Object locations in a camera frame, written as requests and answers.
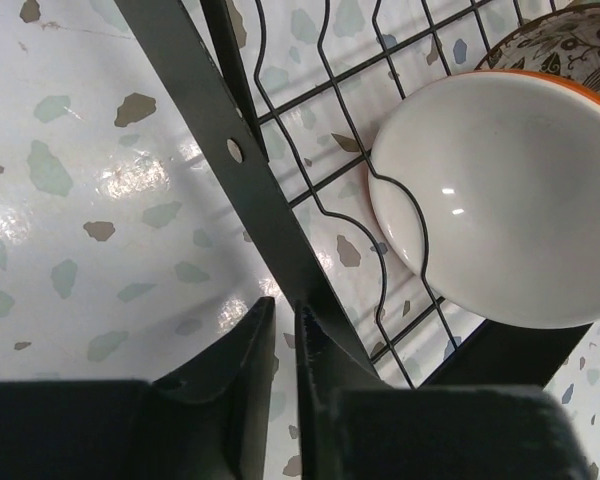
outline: white bowl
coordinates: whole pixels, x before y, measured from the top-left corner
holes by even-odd
[[[513,72],[449,77],[396,109],[373,164],[418,199],[440,294],[522,327],[600,319],[600,100]],[[419,273],[415,209],[369,182],[391,246]]]

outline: black wire rack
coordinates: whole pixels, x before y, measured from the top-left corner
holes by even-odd
[[[117,3],[292,307],[296,310],[298,306],[310,308],[321,319],[327,335],[369,371],[374,371],[373,364],[390,354],[405,382],[411,387],[415,383],[398,355],[396,345],[408,340],[416,328],[434,313],[437,313],[454,353],[444,360],[424,384],[546,384],[588,327],[533,331],[486,320],[458,345],[441,308],[445,299],[437,296],[426,280],[428,232],[417,199],[404,185],[375,170],[370,158],[371,151],[363,143],[360,129],[353,120],[342,91],[345,81],[385,62],[400,99],[404,99],[406,90],[397,74],[394,59],[398,52],[428,37],[432,38],[432,45],[435,46],[444,73],[452,74],[453,69],[440,40],[441,29],[473,17],[485,52],[488,52],[491,44],[482,21],[481,9],[494,1],[502,3],[502,0],[467,0],[465,8],[442,20],[434,20],[437,15],[432,14],[427,0],[421,0],[419,4],[427,26],[411,32],[408,38],[396,41],[391,46],[387,45],[378,22],[383,0],[373,0],[373,3],[369,0],[367,6],[374,6],[370,24],[381,51],[337,74],[333,62],[330,62],[325,53],[332,0],[324,0],[324,17],[319,28],[316,52],[326,74],[326,81],[277,106],[261,81],[262,65],[268,51],[268,20],[262,0],[252,1],[253,3],[248,4],[257,12],[260,44],[255,67],[250,72],[245,71],[243,66],[227,4],[217,0],[200,1],[222,77],[180,1],[169,0],[159,5],[152,0],[138,3],[137,0],[117,0]],[[517,24],[522,25],[526,20],[522,16],[519,0],[510,1],[513,2]],[[556,10],[554,0],[550,0],[550,8]],[[260,116],[255,108],[250,79],[268,109]],[[361,153],[326,177],[313,182],[302,161],[297,139],[293,138],[281,116],[325,92],[335,95],[338,108]],[[261,127],[269,122],[277,125],[282,132],[306,185],[306,189],[291,200],[282,193],[264,154],[266,145]],[[325,187],[362,164],[366,165],[376,179],[390,182],[402,190],[406,196],[405,202],[410,201],[415,207],[422,226],[425,251],[420,278],[430,303],[412,321],[405,321],[405,325],[392,335],[389,335],[383,324],[382,307],[387,297],[388,278],[378,240],[358,219],[327,209],[320,197],[320,192]],[[309,199],[315,202],[323,216],[357,227],[373,245],[378,257],[381,292],[375,309],[375,325],[384,343],[382,348],[374,349],[370,358],[293,213],[294,207]]]

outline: terrazzo countertop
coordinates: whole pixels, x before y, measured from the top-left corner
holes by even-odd
[[[184,3],[207,39],[199,4]],[[336,73],[380,51],[369,21],[374,3],[334,0],[325,50]],[[520,4],[529,19],[549,11],[544,0]],[[229,5],[252,72],[260,47],[255,5]],[[316,51],[323,5],[265,2],[275,41],[262,82],[276,105],[326,79]],[[468,5],[429,1],[434,21]],[[515,28],[509,0],[480,11],[491,44]],[[379,24],[389,46],[427,27],[419,2],[403,0],[385,0]],[[472,69],[485,53],[472,15],[443,28],[440,39],[454,73]],[[394,55],[407,93],[444,75],[433,47],[426,37]],[[380,62],[351,77],[343,92],[370,146],[400,100],[388,67]],[[283,116],[313,181],[358,154],[339,111],[333,93],[325,92]],[[271,169],[293,198],[304,185],[289,146],[271,123],[263,134]],[[321,198],[382,239],[363,166]],[[310,201],[295,213],[364,345],[369,352],[381,347],[372,321],[379,267],[368,241],[321,216]],[[418,279],[384,243],[381,248],[391,335],[427,298]],[[261,295],[277,299],[278,322],[266,478],[299,477],[291,309],[113,0],[1,1],[0,379],[155,379],[229,331]],[[482,320],[452,304],[444,309],[458,342]],[[398,350],[419,384],[453,346],[432,316]],[[404,386],[388,356],[378,370]],[[547,389],[568,410],[600,478],[600,323]]]

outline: brown floral bowl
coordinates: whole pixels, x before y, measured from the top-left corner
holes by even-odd
[[[523,25],[476,67],[491,69],[558,75],[600,94],[600,3],[566,8]]]

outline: bowl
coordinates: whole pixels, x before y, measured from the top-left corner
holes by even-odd
[[[600,4],[570,7],[525,24],[493,47],[477,69],[548,73],[600,94]]]
[[[427,279],[478,315],[530,328],[600,319],[600,97],[537,74],[473,72],[404,100],[373,146],[429,230]],[[415,273],[415,208],[369,176],[374,212]]]

